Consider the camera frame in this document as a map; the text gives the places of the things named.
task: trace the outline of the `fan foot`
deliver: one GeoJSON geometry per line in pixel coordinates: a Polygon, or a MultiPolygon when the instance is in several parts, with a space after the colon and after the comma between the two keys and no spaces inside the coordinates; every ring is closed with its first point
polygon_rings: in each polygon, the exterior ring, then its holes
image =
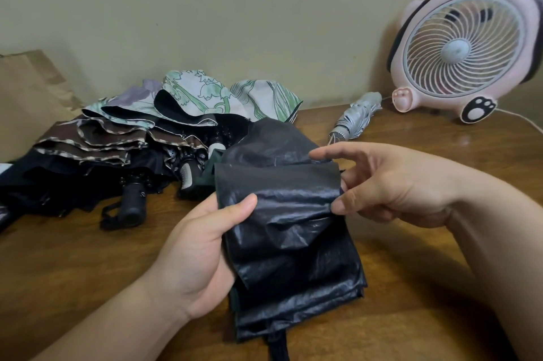
{"type": "Polygon", "coordinates": [[[398,88],[392,92],[392,103],[400,112],[407,112],[413,107],[413,93],[410,88],[398,88]]]}
{"type": "Polygon", "coordinates": [[[460,120],[466,124],[474,124],[488,117],[497,107],[492,98],[475,97],[462,110],[460,120]]]}

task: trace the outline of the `wood grain surface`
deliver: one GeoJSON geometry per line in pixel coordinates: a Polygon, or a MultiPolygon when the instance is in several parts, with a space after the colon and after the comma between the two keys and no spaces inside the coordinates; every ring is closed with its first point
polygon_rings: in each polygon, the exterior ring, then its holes
{"type": "MultiPolygon", "coordinates": [[[[543,136],[495,113],[475,125],[441,112],[396,113],[387,102],[360,140],[408,146],[489,172],[543,203],[543,136]]],[[[345,106],[301,111],[296,126],[317,144],[345,106]]],[[[139,228],[105,233],[99,211],[63,219],[25,216],[0,234],[0,359],[26,360],[140,276],[174,225],[194,207],[176,186],[151,195],[139,228]]],[[[401,221],[349,217],[369,288],[364,299],[288,333],[294,360],[514,359],[451,234],[401,221]]],[[[261,339],[238,345],[226,300],[189,323],[161,360],[267,359],[261,339]]]]}

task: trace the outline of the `person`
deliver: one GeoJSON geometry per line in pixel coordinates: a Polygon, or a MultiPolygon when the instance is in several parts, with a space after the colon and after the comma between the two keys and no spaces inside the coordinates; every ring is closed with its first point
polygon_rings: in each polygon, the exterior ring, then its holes
{"type": "MultiPolygon", "coordinates": [[[[338,143],[313,159],[346,158],[335,214],[447,227],[488,294],[522,360],[543,359],[543,208],[511,185],[448,159],[394,145],[338,143]]],[[[36,361],[156,359],[187,322],[213,310],[233,285],[221,236],[245,220],[254,194],[217,209],[211,195],[173,229],[132,285],[39,354],[36,361]]]]}

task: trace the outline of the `brown paper bag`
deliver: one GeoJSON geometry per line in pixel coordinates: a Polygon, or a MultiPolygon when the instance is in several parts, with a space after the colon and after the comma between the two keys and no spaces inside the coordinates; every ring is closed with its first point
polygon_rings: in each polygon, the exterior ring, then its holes
{"type": "Polygon", "coordinates": [[[43,51],[0,56],[0,162],[24,155],[52,124],[81,108],[43,51]]]}

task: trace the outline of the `beige wall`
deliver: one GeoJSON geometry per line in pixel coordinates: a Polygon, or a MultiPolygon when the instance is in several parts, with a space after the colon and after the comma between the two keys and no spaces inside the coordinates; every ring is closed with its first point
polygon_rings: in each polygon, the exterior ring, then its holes
{"type": "Polygon", "coordinates": [[[0,53],[43,48],[86,101],[200,68],[338,104],[390,88],[391,23],[409,1],[0,0],[0,53]]]}
{"type": "Polygon", "coordinates": [[[530,82],[519,85],[503,97],[499,107],[522,114],[543,126],[543,64],[530,82]]]}

